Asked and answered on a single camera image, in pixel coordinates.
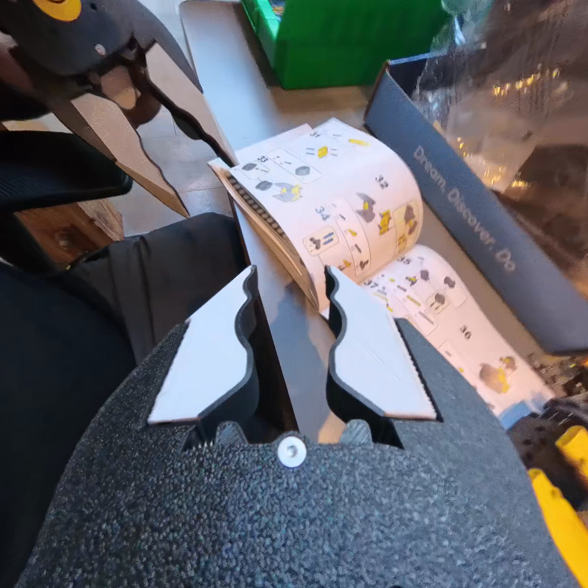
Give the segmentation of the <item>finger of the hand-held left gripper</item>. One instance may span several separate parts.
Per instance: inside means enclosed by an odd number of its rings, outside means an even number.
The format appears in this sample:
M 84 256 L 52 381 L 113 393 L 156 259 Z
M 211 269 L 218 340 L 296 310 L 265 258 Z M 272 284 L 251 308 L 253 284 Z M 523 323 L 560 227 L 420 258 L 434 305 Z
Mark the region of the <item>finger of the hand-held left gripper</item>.
M 183 217 L 189 216 L 179 195 L 146 154 L 141 138 L 116 102 L 87 93 L 71 103 L 122 171 L 169 209 Z
M 165 107 L 182 133 L 206 143 L 228 166 L 237 163 L 199 84 L 198 76 L 180 52 L 176 62 L 156 41 L 135 42 L 135 86 L 141 97 Z

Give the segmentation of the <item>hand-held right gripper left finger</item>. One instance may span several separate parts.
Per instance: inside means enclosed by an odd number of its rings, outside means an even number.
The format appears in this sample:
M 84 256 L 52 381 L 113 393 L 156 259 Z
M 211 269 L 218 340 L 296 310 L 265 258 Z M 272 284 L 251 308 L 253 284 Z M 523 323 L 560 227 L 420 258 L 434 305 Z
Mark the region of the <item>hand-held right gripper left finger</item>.
M 215 424 L 254 413 L 259 386 L 249 339 L 258 298 L 258 273 L 250 265 L 187 318 L 149 424 Z

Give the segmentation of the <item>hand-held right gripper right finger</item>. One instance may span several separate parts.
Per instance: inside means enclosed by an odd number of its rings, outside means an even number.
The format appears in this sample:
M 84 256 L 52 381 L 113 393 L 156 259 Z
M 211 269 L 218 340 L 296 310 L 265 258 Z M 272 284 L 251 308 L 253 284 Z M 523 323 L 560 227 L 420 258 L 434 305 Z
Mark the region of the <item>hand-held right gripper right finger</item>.
M 327 403 L 342 420 L 436 420 L 437 411 L 386 307 L 335 266 L 325 268 Z

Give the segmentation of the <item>white instruction booklet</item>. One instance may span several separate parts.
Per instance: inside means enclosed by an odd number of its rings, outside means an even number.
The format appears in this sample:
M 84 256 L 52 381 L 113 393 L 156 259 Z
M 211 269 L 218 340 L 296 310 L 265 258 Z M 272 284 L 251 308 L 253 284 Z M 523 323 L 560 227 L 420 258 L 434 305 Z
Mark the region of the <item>white instruction booklet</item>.
M 209 167 L 324 318 L 325 267 L 406 319 L 468 381 L 505 428 L 553 392 L 495 329 L 459 275 L 418 245 L 422 194 L 390 148 L 338 119 L 302 125 Z

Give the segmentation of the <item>grey desk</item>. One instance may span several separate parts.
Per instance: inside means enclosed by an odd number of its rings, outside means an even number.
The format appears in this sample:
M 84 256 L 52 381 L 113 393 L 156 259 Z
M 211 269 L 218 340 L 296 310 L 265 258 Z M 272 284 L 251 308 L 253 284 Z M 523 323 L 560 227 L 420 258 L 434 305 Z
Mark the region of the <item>grey desk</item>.
M 240 3 L 188 1 L 179 7 L 187 47 L 210 108 L 234 152 L 303 123 L 317 126 L 331 117 L 363 125 L 370 86 L 285 91 L 262 52 Z M 327 322 L 308 301 L 252 222 L 231 203 L 250 263 L 257 266 L 265 313 L 284 390 L 298 430 L 311 440 L 339 440 L 344 423 L 325 399 L 329 350 Z M 485 281 L 427 204 L 418 240 L 457 270 L 494 327 L 524 358 L 540 346 Z

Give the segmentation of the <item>person's left hand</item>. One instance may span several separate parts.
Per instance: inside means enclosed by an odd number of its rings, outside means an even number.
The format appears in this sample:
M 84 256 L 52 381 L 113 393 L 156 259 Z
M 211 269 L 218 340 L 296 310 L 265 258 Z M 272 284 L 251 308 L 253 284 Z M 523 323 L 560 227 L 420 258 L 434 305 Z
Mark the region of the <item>person's left hand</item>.
M 100 77 L 102 94 L 121 108 L 135 129 L 150 122 L 161 109 L 141 73 L 134 66 L 116 65 Z

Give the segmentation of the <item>black chair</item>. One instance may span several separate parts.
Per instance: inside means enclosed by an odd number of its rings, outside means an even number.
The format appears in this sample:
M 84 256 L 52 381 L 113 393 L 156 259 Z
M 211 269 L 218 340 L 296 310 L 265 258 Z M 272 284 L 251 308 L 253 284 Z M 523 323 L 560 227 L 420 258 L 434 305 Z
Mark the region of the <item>black chair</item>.
M 1 132 L 1 213 L 127 194 L 132 178 L 74 134 Z

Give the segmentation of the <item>dark blue robot kit box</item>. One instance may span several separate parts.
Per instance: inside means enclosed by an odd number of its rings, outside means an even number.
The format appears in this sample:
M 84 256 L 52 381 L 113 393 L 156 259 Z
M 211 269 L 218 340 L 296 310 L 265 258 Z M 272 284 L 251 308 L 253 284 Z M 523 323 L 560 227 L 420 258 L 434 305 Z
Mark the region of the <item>dark blue robot kit box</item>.
M 386 60 L 364 125 L 412 171 L 424 201 L 539 346 L 587 352 L 587 299 L 405 92 L 428 55 Z

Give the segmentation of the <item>green box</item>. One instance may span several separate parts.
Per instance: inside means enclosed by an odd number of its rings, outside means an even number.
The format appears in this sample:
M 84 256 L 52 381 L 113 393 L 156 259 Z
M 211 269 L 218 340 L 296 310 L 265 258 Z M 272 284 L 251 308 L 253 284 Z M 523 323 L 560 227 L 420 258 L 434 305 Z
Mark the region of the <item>green box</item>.
M 443 1 L 241 1 L 285 90 L 371 85 L 385 61 L 427 54 Z

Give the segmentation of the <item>yellow toy vehicle model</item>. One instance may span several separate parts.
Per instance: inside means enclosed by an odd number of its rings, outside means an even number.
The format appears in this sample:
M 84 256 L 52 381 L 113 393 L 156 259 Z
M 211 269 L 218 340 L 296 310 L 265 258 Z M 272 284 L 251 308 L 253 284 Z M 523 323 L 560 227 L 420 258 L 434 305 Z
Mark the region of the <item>yellow toy vehicle model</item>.
M 548 401 L 508 435 L 552 540 L 580 586 L 587 587 L 587 393 Z

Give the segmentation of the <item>clear plastic bag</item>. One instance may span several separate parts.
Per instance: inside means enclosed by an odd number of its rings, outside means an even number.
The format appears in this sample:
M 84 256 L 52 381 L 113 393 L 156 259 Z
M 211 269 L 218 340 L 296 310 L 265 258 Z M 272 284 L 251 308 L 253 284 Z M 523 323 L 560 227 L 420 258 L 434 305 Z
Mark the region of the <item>clear plastic bag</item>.
M 587 148 L 587 1 L 444 1 L 453 23 L 411 99 L 486 187 L 537 148 Z

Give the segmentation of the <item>wooden post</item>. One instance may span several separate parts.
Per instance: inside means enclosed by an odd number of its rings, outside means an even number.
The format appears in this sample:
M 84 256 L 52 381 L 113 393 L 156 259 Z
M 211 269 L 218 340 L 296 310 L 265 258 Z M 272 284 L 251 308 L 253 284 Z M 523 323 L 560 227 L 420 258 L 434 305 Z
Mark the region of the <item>wooden post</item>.
M 107 199 L 29 209 L 16 217 L 60 269 L 124 239 L 122 216 Z

